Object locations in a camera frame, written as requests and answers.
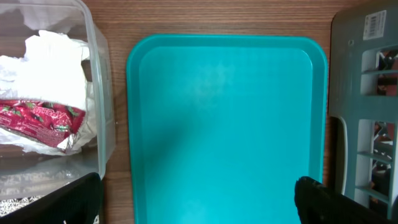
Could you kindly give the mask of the red snack wrapper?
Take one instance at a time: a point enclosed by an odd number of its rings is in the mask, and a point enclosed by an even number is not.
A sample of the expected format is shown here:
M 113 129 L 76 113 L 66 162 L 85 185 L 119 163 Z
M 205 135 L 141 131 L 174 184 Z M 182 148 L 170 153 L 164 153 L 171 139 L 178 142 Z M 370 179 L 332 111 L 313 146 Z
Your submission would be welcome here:
M 1 128 L 63 151 L 72 148 L 85 111 L 34 100 L 1 100 Z

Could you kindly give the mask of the white napkin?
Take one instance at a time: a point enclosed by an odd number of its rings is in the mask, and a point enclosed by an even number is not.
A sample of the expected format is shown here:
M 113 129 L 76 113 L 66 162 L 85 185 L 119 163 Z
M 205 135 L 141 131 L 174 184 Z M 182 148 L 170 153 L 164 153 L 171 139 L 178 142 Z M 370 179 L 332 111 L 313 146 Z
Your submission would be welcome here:
M 1 100 L 34 100 L 85 111 L 76 141 L 63 151 L 1 128 L 1 144 L 53 156 L 79 153 L 96 136 L 95 96 L 81 66 L 89 60 L 88 44 L 66 34 L 40 30 L 25 40 L 22 58 L 1 56 Z

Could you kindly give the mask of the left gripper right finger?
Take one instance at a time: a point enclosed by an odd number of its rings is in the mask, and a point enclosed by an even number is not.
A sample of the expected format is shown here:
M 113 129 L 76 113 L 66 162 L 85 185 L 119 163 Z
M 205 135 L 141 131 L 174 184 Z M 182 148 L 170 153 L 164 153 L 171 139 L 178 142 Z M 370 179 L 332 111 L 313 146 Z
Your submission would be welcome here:
M 295 183 L 295 206 L 302 224 L 391 224 L 376 212 L 303 176 Z

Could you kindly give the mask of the cooked white rice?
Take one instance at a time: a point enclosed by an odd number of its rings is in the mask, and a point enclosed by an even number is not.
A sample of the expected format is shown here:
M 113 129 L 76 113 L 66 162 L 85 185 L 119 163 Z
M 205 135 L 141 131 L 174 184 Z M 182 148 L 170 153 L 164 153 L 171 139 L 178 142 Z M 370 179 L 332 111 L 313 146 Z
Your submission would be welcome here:
M 42 198 L 41 195 L 24 198 L 14 198 L 0 201 L 0 217 L 4 217 L 16 210 L 23 208 L 38 199 Z

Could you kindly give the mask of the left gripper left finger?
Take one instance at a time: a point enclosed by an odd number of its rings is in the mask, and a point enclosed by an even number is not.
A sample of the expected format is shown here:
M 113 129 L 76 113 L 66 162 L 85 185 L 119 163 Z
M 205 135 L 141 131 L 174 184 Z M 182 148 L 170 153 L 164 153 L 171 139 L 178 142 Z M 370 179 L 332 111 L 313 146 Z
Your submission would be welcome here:
M 2 217 L 1 223 L 93 223 L 102 201 L 101 178 L 92 172 Z

